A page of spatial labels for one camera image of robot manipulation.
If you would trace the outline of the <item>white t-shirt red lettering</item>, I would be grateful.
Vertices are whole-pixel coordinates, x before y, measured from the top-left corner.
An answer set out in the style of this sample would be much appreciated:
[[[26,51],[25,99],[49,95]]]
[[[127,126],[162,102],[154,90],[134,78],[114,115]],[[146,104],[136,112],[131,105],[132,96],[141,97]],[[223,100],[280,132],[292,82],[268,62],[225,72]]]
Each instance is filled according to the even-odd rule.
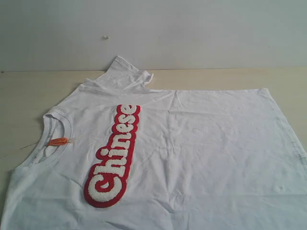
[[[307,154],[267,89],[152,90],[116,57],[43,116],[3,230],[304,230]],[[51,139],[73,138],[62,146]]]

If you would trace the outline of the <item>orange clothing tag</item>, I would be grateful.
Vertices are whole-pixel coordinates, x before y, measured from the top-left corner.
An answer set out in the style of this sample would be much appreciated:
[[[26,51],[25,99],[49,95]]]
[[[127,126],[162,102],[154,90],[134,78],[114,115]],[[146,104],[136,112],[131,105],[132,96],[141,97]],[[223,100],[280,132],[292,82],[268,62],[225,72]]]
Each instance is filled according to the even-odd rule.
[[[51,139],[48,143],[47,146],[62,146],[62,145],[66,145],[69,143],[73,143],[75,141],[75,139],[73,138],[55,138],[55,139]]]

